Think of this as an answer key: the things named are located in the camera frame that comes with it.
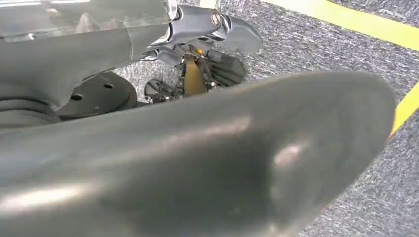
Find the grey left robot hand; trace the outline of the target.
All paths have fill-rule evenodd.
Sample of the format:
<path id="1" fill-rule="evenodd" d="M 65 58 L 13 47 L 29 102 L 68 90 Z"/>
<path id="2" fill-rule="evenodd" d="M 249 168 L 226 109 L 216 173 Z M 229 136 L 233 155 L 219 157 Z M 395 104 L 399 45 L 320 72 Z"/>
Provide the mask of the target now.
<path id="1" fill-rule="evenodd" d="M 261 46 L 245 21 L 174 0 L 1 1 L 1 236 L 289 237 L 384 149 L 394 92 L 357 71 L 60 119 L 93 76 L 202 37 Z"/>

